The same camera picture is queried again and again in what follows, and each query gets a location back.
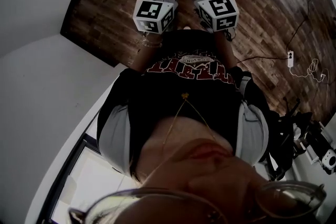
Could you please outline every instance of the wooden floor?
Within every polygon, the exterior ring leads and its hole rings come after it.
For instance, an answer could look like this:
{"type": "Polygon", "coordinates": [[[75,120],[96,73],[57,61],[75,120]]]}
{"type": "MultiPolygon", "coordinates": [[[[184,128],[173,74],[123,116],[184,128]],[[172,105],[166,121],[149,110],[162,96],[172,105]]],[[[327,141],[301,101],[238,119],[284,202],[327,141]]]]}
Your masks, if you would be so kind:
{"type": "MultiPolygon", "coordinates": [[[[129,66],[142,41],[132,20],[135,1],[73,0],[62,34],[106,62],[129,66]]],[[[286,43],[307,14],[307,0],[236,2],[240,18],[232,47],[237,61],[253,56],[286,57],[286,43]]],[[[179,24],[201,29],[193,11],[193,0],[178,0],[178,3],[179,24]]],[[[330,38],[336,31],[333,16],[336,12],[331,0],[312,0],[309,19],[289,45],[295,53],[293,73],[306,74],[311,60],[317,58],[319,65],[315,76],[320,79],[322,69],[327,68],[330,85],[327,85],[327,78],[318,84],[310,76],[292,76],[286,60],[253,59],[239,64],[253,73],[271,109],[281,115],[286,112],[283,97],[287,97],[290,107],[300,98],[299,110],[312,111],[313,118],[323,123],[335,113],[336,42],[330,38]]]]}

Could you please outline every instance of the woman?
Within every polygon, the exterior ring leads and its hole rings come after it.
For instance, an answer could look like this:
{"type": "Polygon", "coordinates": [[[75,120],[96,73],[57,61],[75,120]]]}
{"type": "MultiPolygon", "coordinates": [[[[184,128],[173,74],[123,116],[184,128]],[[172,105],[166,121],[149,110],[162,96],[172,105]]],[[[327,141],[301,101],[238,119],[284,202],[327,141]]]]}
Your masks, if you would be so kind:
{"type": "Polygon", "coordinates": [[[97,141],[115,169],[157,195],[127,193],[144,198],[125,210],[109,204],[108,212],[119,210],[117,223],[255,219],[254,192],[266,180],[252,166],[267,150],[269,109],[251,74],[236,66],[223,33],[146,39],[99,113],[97,141]]]}

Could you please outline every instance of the lips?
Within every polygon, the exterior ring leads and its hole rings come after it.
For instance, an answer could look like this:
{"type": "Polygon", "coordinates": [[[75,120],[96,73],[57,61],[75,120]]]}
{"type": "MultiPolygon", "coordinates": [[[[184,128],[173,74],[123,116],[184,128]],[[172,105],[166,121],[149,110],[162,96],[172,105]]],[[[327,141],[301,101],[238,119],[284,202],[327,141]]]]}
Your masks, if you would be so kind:
{"type": "Polygon", "coordinates": [[[205,159],[213,156],[232,157],[229,151],[219,146],[216,143],[204,143],[193,148],[187,158],[191,159],[205,159]]]}

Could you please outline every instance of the glasses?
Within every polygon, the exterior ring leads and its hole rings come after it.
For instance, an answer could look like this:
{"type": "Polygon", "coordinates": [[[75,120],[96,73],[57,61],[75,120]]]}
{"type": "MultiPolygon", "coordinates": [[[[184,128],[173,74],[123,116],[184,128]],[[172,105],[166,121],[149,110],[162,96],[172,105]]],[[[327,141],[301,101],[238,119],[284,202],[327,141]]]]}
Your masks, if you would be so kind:
{"type": "MultiPolygon", "coordinates": [[[[323,185],[273,182],[255,192],[255,208],[244,223],[296,219],[313,213],[326,198],[323,185]]],[[[73,224],[227,223],[221,210],[202,197],[160,188],[139,188],[105,196],[87,212],[69,210],[73,224]]]]}

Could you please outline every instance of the electrical outlet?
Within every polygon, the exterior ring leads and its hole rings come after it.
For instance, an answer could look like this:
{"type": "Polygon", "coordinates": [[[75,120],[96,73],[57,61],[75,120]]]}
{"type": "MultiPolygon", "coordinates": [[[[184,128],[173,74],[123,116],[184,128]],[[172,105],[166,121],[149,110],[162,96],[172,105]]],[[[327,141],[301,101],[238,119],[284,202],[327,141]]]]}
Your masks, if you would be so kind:
{"type": "Polygon", "coordinates": [[[287,66],[289,68],[294,66],[294,52],[292,50],[288,51],[287,66]]]}

